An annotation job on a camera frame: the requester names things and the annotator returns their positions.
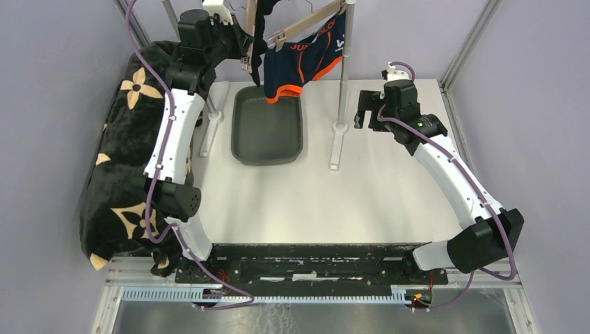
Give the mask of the wooden clip hanger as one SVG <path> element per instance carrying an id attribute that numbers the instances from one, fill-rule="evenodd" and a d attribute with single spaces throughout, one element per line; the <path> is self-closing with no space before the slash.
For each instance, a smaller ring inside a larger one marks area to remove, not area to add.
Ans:
<path id="1" fill-rule="evenodd" d="M 246 18 L 243 30 L 250 37 L 250 44 L 248 45 L 245 56 L 242 58 L 243 69 L 249 74 L 253 73 L 252 68 L 252 53 L 255 35 L 255 20 L 257 11 L 257 0 L 246 1 Z"/>
<path id="2" fill-rule="evenodd" d="M 307 29 L 312 28 L 314 25 L 322 22 L 324 19 L 328 19 L 333 14 L 343 13 L 348 4 L 346 1 L 331 1 L 325 6 L 318 10 L 313 10 L 309 15 L 300 19 L 297 22 L 287 26 L 284 29 L 276 31 L 266 43 L 269 48 L 274 48 L 276 51 L 281 50 L 282 46 L 288 40 L 297 37 L 298 35 L 305 32 Z"/>

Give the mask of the black underwear white waistband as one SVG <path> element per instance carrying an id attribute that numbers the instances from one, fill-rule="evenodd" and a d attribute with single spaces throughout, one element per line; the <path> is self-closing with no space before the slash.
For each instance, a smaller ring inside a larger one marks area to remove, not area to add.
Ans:
<path id="1" fill-rule="evenodd" d="M 261 55 L 265 54 L 268 47 L 264 39 L 264 30 L 266 27 L 266 16 L 270 15 L 273 7 L 279 0 L 258 0 L 255 13 L 255 30 L 253 35 L 253 50 L 251 59 L 251 78 L 257 87 L 261 86 L 259 66 L 262 64 Z"/>

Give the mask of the navy orange underwear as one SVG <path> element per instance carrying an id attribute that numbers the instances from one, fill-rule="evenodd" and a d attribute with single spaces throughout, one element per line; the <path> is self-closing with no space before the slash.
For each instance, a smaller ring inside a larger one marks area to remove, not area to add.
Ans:
<path id="1" fill-rule="evenodd" d="M 316 33 L 266 51 L 264 94 L 269 104 L 281 97 L 298 97 L 310 81 L 328 74 L 343 59 L 346 13 L 333 15 Z"/>

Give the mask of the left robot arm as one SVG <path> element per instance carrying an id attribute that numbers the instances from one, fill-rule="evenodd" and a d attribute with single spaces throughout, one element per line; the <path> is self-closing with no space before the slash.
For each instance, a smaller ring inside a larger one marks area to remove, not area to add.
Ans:
<path id="1" fill-rule="evenodd" d="M 152 156 L 143 176 L 134 181 L 146 192 L 145 231 L 159 244 L 172 232 L 184 257 L 194 260 L 193 275 L 203 283 L 217 278 L 219 265 L 198 210 L 201 192 L 186 183 L 186 158 L 198 116 L 216 79 L 215 69 L 226 59 L 240 59 L 251 43 L 223 4 L 205 4 L 180 15 L 180 42 L 173 51 L 165 76 L 156 80 L 165 90 L 164 114 Z"/>

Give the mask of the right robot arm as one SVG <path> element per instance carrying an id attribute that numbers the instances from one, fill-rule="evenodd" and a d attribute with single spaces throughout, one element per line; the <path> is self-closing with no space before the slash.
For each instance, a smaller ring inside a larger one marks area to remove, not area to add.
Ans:
<path id="1" fill-rule="evenodd" d="M 517 274 L 514 249 L 524 225 L 523 215 L 518 209 L 506 209 L 487 192 L 460 157 L 439 117 L 421 112 L 414 82 L 389 80 L 382 91 L 360 91 L 355 126 L 360 129 L 363 125 L 374 132 L 393 134 L 432 176 L 461 228 L 449 240 L 406 251 L 403 277 L 417 284 L 434 269 L 490 273 L 488 265 L 507 259 L 509 274 L 497 274 L 496 278 L 513 279 Z"/>

